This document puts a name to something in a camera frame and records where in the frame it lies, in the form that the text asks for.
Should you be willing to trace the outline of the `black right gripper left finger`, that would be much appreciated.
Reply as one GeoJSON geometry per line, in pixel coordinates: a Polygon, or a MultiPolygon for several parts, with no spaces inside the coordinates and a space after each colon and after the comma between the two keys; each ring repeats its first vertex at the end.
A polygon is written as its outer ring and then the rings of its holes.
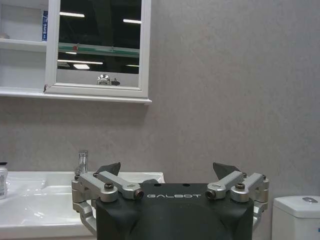
{"type": "Polygon", "coordinates": [[[119,196],[128,200],[141,200],[143,190],[138,183],[129,182],[108,171],[104,165],[94,173],[83,171],[79,166],[71,181],[72,208],[80,215],[82,224],[93,234],[97,234],[97,221],[93,214],[96,200],[104,203],[115,202],[119,196]]]}

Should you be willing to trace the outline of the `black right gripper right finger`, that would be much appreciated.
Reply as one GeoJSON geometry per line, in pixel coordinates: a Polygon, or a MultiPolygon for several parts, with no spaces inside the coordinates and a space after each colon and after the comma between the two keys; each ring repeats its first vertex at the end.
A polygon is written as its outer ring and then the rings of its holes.
{"type": "Polygon", "coordinates": [[[252,229],[255,230],[262,213],[268,209],[269,179],[260,173],[248,176],[232,165],[214,162],[212,166],[218,181],[207,185],[206,198],[210,201],[221,200],[229,193],[231,200],[237,203],[253,200],[252,229]]]}

